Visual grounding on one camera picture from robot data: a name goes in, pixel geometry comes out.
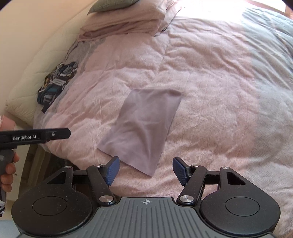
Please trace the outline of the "person's left hand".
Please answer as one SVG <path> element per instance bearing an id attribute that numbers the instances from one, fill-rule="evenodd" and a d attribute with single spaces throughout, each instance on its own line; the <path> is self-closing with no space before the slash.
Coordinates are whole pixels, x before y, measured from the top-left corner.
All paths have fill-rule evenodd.
<path id="1" fill-rule="evenodd" d="M 14 153 L 13 160 L 11 163 L 7 164 L 5 167 L 5 173 L 1 175 L 1 188 L 4 192 L 11 192 L 13 175 L 16 172 L 15 163 L 19 161 L 20 157 L 17 153 Z"/>

